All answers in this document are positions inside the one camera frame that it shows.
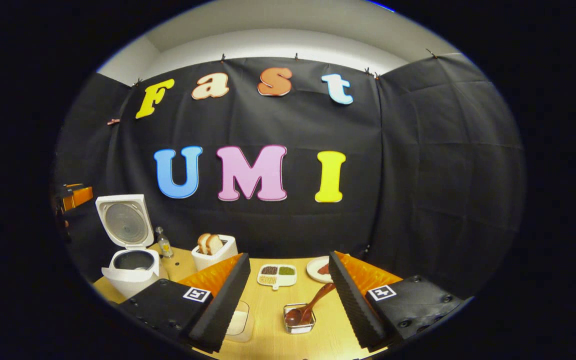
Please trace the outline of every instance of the clip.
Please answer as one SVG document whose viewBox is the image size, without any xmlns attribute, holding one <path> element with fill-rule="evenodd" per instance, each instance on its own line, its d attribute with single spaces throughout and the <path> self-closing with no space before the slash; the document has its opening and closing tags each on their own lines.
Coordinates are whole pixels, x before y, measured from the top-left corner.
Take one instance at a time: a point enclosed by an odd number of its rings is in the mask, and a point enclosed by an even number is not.
<svg viewBox="0 0 576 360">
<path fill-rule="evenodd" d="M 432 51 L 428 50 L 428 53 L 430 53 L 430 55 L 434 56 L 435 59 L 438 59 L 437 55 L 433 54 Z"/>
</svg>

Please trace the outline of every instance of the plate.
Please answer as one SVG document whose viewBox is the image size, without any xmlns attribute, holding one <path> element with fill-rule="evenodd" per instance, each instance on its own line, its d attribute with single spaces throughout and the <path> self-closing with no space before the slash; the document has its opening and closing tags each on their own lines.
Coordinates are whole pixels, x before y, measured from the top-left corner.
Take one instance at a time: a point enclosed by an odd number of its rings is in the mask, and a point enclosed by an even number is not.
<svg viewBox="0 0 576 360">
<path fill-rule="evenodd" d="M 329 262 L 329 259 L 330 256 L 328 255 L 316 257 L 306 265 L 306 272 L 311 278 L 320 283 L 332 283 L 332 277 L 330 276 L 329 273 L 322 275 L 317 272 L 319 269 L 321 269 L 324 265 L 326 265 Z"/>
<path fill-rule="evenodd" d="M 274 272 L 263 273 L 266 267 L 274 267 Z M 282 275 L 279 273 L 281 268 L 290 268 L 292 269 L 293 274 Z M 273 290 L 278 290 L 279 287 L 291 287 L 297 282 L 297 268 L 288 264 L 263 264 L 256 276 L 256 282 L 261 285 L 272 287 Z"/>
</svg>

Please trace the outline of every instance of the letter u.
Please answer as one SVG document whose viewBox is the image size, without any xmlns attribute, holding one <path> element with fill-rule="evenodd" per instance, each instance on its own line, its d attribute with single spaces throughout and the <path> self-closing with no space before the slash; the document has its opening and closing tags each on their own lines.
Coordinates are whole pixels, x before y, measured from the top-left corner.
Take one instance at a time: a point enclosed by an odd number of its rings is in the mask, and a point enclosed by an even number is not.
<svg viewBox="0 0 576 360">
<path fill-rule="evenodd" d="M 177 185 L 172 180 L 172 158 L 175 151 L 165 148 L 155 152 L 157 162 L 157 184 L 160 191 L 173 199 L 185 199 L 192 196 L 199 186 L 199 155 L 201 146 L 186 146 L 181 149 L 181 156 L 185 158 L 185 184 Z"/>
</svg>

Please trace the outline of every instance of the letter i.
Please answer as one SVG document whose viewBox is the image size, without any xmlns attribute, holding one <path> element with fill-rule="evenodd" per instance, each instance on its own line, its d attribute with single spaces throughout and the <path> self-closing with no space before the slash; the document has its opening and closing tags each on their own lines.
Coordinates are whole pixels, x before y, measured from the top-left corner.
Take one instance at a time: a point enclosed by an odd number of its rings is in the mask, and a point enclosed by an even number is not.
<svg viewBox="0 0 576 360">
<path fill-rule="evenodd" d="M 317 154 L 321 162 L 321 185 L 315 194 L 318 203 L 338 203 L 343 198 L 339 191 L 339 176 L 341 164 L 346 161 L 346 155 L 338 151 L 322 151 Z"/>
</svg>

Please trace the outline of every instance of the white plate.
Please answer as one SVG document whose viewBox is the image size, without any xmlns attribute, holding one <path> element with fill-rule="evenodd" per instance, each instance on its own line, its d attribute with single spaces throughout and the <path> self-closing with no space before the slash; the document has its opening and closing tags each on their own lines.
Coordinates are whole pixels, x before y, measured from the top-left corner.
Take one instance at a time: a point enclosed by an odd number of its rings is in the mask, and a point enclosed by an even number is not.
<svg viewBox="0 0 576 360">
<path fill-rule="evenodd" d="M 276 267 L 277 273 L 274 275 L 261 273 L 265 267 Z M 293 269 L 294 275 L 279 275 L 279 269 L 282 267 Z M 274 284 L 264 284 L 259 280 L 262 276 L 267 276 L 268 278 L 274 278 Z M 279 287 L 292 287 L 292 285 L 295 285 L 295 283 L 297 283 L 297 268 L 294 267 L 293 265 L 288 264 L 263 264 L 259 269 L 259 273 L 256 275 L 256 282 L 258 282 L 261 285 L 272 287 L 273 290 L 278 290 Z"/>
<path fill-rule="evenodd" d="M 329 259 L 330 256 L 326 255 L 311 260 L 306 265 L 306 272 L 311 278 L 320 283 L 332 283 L 332 277 L 330 276 L 329 273 L 322 275 L 317 272 L 319 269 L 321 269 L 324 265 L 326 265 L 329 262 Z"/>
</svg>

